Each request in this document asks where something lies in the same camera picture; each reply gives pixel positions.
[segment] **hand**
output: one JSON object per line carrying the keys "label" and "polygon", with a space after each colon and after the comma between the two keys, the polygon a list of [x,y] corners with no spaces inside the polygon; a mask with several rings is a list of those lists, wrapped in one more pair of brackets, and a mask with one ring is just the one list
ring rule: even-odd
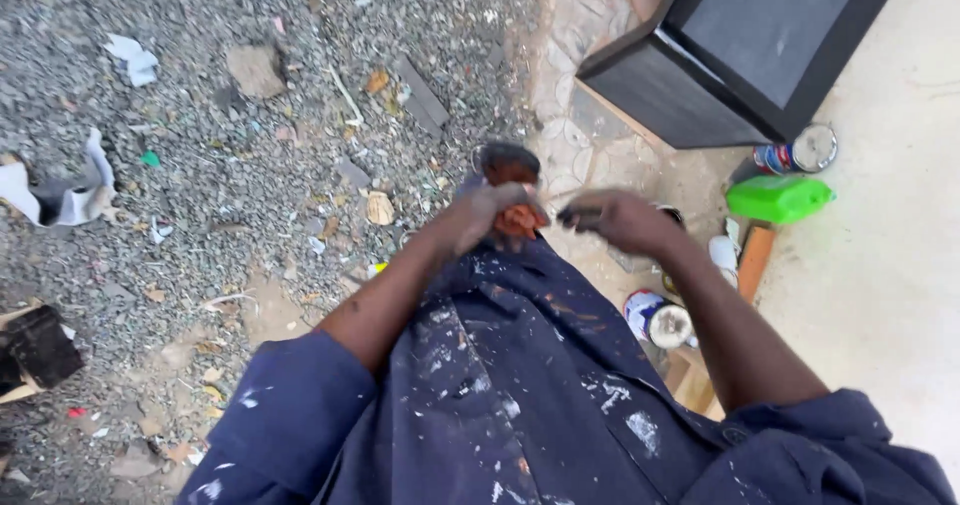
{"label": "hand", "polygon": [[508,239],[492,231],[494,221],[500,211],[521,204],[535,207],[546,218],[535,196],[536,189],[529,184],[510,182],[496,188],[485,185],[455,200],[427,223],[421,232],[430,234],[452,257],[460,257],[473,250],[486,235],[493,236],[498,249],[502,249],[506,242],[513,250],[519,250],[521,241]]}
{"label": "hand", "polygon": [[593,231],[632,255],[658,257],[686,234],[672,217],[627,190],[585,192],[559,211],[557,220],[577,233]]}

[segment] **paint can lid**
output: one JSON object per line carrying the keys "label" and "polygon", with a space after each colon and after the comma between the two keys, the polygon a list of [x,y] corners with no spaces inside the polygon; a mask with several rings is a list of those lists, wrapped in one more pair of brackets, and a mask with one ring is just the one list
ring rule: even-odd
{"label": "paint can lid", "polygon": [[661,349],[680,347],[693,334],[693,320],[683,306],[669,305],[650,318],[650,341]]}
{"label": "paint can lid", "polygon": [[810,124],[793,143],[793,162],[808,173],[826,169],[836,157],[837,135],[825,124]]}

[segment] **green plastic container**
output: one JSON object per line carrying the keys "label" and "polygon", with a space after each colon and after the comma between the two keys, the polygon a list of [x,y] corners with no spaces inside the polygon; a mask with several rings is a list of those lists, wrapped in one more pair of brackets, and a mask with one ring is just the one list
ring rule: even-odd
{"label": "green plastic container", "polygon": [[729,211],[772,223],[793,223],[836,198],[826,184],[812,178],[759,176],[726,192]]}

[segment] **shirt button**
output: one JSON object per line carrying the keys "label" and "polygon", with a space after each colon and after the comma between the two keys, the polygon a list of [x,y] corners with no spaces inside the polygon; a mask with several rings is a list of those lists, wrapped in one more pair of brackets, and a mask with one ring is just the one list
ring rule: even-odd
{"label": "shirt button", "polygon": [[731,445],[738,445],[747,440],[747,433],[739,428],[724,428],[723,437]]}

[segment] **paved walkway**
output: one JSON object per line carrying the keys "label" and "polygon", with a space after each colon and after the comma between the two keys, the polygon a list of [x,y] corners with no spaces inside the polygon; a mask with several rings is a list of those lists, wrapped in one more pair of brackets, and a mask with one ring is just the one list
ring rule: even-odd
{"label": "paved walkway", "polygon": [[[706,247],[722,233],[723,193],[730,173],[748,149],[676,151],[635,134],[613,113],[575,85],[582,60],[640,25],[656,0],[554,0],[549,33],[537,56],[531,107],[543,123],[531,147],[542,162],[547,212],[554,214],[576,192],[622,186],[678,207]],[[639,288],[661,290],[654,263],[629,258],[606,242],[566,233],[544,233],[558,254],[575,265],[611,302],[622,305]]]}

